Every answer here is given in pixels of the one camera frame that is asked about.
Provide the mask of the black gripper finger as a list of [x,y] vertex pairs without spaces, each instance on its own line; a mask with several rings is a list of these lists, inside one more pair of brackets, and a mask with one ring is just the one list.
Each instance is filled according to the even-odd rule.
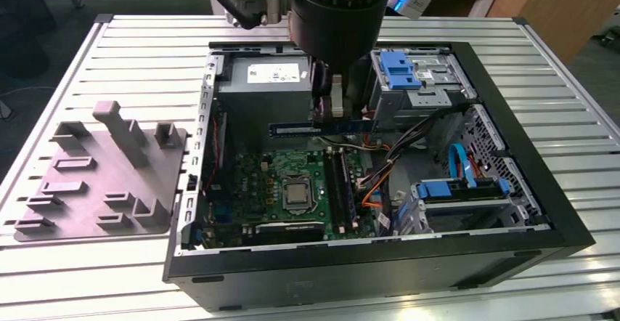
[[317,58],[309,59],[312,120],[317,124],[359,120],[357,93],[352,84],[352,66],[335,68]]

